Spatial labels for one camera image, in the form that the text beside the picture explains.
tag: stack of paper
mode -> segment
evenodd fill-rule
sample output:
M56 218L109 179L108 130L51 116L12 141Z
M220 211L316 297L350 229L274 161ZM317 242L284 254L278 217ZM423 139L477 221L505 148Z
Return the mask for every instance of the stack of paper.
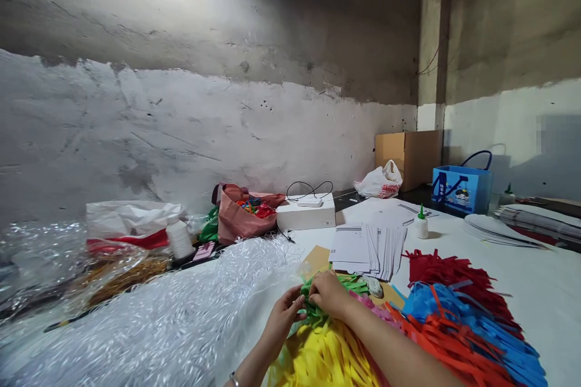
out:
M501 207L496 215L508 225L569 242L581 242L581 220L578 218L525 204Z
M501 245L546 249L544 244L514 231L491 216L468 215L464 218L463 228L468 234L480 240Z
M346 224L335 229L329 261L335 270L389 281L401 264L407 229Z

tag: white plastic bag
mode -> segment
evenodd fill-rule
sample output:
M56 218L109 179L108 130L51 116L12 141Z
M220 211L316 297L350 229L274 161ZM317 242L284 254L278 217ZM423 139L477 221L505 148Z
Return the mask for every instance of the white plastic bag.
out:
M87 239L127 242L145 249L168 244L170 221L183 215L181 204L105 201L87 204Z
M403 182L399 169L393 160L385 167L378 167L365 176L362 182L355 182L355 190L363 197L391 198L397 195Z

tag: white bottle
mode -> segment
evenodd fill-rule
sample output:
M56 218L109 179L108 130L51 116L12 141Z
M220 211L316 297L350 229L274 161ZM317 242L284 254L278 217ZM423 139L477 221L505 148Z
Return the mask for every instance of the white bottle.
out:
M428 220L424 216L424 205L422 204L418 217L413 220L413 228L416 233L416 237L419 239L427 239L429 235L428 231Z
M176 260L183 259L194 252L194 247L188 234L188 227L185 223L178 218L173 218L165 231L168 234L169 246Z
M511 183L508 184L507 189L501 195L500 199L498 200L498 206L507 206L509 204L516 203L516 196L514 195L513 191L511 190Z

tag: bracelet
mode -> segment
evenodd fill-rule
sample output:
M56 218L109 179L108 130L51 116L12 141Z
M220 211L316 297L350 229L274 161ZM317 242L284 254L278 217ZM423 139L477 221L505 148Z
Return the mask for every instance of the bracelet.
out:
M230 374L230 381L232 381L232 384L234 384L234 387L240 387L240 383L238 382L238 380L234 376L234 372L232 372Z

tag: white box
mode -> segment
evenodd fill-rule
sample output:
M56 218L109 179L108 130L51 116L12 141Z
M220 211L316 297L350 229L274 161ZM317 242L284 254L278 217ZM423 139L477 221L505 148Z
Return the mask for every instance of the white box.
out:
M291 195L291 200L302 195ZM277 224L281 230L311 230L335 227L335 201L330 193L322 198L321 207L299 207L297 203L285 201L277 207Z

